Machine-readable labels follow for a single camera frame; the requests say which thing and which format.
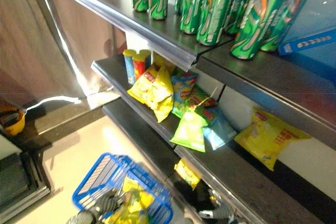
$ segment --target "potato chip bag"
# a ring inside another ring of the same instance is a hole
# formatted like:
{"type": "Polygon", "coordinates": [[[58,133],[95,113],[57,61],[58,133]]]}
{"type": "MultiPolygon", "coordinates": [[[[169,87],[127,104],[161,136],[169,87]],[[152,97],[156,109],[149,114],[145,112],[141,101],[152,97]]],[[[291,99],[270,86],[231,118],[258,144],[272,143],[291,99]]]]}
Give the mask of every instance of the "potato chip bag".
{"type": "Polygon", "coordinates": [[[307,133],[257,108],[254,108],[251,122],[235,137],[235,141],[271,171],[279,152],[291,141],[310,138],[307,133]]]}
{"type": "Polygon", "coordinates": [[[197,81],[198,74],[192,72],[183,72],[180,70],[177,74],[172,76],[172,85],[174,89],[174,105],[172,113],[182,117],[181,111],[178,109],[193,90],[197,81]]]}
{"type": "Polygon", "coordinates": [[[173,86],[165,65],[159,71],[154,65],[150,66],[127,93],[150,107],[159,123],[173,109],[173,86]]]}
{"type": "Polygon", "coordinates": [[[180,161],[175,164],[174,170],[191,186],[193,190],[201,180],[200,177],[196,175],[196,173],[194,173],[189,169],[189,167],[185,165],[182,159],[180,159],[180,161]]]}

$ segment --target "metal shelf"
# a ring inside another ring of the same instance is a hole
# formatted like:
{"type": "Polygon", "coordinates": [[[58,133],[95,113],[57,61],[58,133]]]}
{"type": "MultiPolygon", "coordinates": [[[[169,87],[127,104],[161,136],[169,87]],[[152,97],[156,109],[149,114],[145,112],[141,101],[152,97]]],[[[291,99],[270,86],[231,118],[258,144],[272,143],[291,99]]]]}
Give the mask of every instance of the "metal shelf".
{"type": "MultiPolygon", "coordinates": [[[[172,5],[168,7],[165,20],[152,20],[146,12],[136,12],[131,0],[75,0],[87,9],[124,31],[136,31],[148,40],[149,46],[163,57],[187,71],[197,58],[211,50],[199,44],[194,35],[180,31],[180,17],[174,14],[172,5]]],[[[219,45],[232,40],[223,36],[219,45]]]]}
{"type": "Polygon", "coordinates": [[[152,128],[154,128],[167,141],[168,144],[173,146],[169,140],[173,137],[174,132],[177,129],[179,118],[170,114],[165,120],[163,120],[161,123],[158,123],[151,109],[127,94],[127,90],[132,86],[129,85],[127,81],[127,73],[123,55],[94,61],[91,67],[99,75],[111,83],[114,88],[120,92],[121,98],[132,109],[134,109],[142,119],[144,119],[152,128]]]}
{"type": "Polygon", "coordinates": [[[203,54],[196,67],[336,150],[336,69],[262,51],[244,61],[231,46],[203,54]]]}

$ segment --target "yellow object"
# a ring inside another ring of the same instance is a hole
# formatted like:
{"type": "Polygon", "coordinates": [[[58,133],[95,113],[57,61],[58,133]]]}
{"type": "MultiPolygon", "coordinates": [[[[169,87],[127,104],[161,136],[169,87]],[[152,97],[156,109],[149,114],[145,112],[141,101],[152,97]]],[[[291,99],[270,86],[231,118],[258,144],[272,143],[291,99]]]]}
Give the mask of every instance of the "yellow object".
{"type": "Polygon", "coordinates": [[[125,50],[122,52],[122,54],[123,54],[124,56],[133,56],[133,55],[136,55],[137,53],[136,53],[136,51],[133,50],[133,49],[125,49],[125,50]]]}
{"type": "MultiPolygon", "coordinates": [[[[17,110],[17,107],[4,106],[0,108],[0,112],[6,112],[6,111],[11,111],[11,110],[17,110]]],[[[5,127],[5,131],[10,136],[16,136],[25,127],[25,113],[23,110],[19,110],[18,113],[19,113],[19,117],[17,118],[17,122],[15,124],[12,124],[11,126],[5,127]]]]}
{"type": "Polygon", "coordinates": [[[172,64],[170,61],[163,58],[161,55],[159,55],[157,52],[153,52],[154,56],[154,64],[158,67],[165,66],[170,74],[172,74],[175,70],[175,65],[172,64]]]}
{"type": "Polygon", "coordinates": [[[280,151],[291,141],[310,138],[307,133],[257,108],[254,108],[251,121],[252,124],[242,130],[235,141],[270,170],[274,170],[280,151]]]}
{"type": "Polygon", "coordinates": [[[173,86],[165,65],[157,72],[155,66],[149,67],[127,93],[150,107],[162,122],[173,109],[173,86]]]}
{"type": "Polygon", "coordinates": [[[181,159],[177,164],[174,166],[174,170],[191,186],[194,190],[200,182],[200,178],[190,170],[181,159]]]}

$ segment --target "shopping basket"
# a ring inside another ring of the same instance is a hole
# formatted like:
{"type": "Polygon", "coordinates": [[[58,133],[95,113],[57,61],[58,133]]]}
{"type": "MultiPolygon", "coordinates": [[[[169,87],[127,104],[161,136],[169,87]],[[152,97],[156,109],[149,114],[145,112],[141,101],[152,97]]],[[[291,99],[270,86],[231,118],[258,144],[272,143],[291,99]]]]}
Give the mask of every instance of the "shopping basket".
{"type": "Polygon", "coordinates": [[[170,191],[128,156],[102,154],[73,193],[72,201],[79,209],[88,209],[110,189],[122,188],[126,176],[136,180],[154,196],[153,203],[147,209],[150,222],[169,223],[173,216],[170,191]]]}

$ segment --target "white floor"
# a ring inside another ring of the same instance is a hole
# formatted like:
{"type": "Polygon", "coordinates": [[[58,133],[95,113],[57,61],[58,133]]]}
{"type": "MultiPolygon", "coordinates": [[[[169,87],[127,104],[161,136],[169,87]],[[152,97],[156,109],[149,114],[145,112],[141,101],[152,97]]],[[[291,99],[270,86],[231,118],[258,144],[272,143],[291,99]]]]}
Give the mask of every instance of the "white floor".
{"type": "MultiPolygon", "coordinates": [[[[146,163],[131,140],[108,117],[103,117],[57,141],[44,152],[44,166],[53,184],[51,196],[32,206],[7,224],[62,224],[78,212],[71,195],[97,158],[105,152],[129,155],[146,163]]],[[[190,223],[178,209],[171,223],[190,223]]]]}

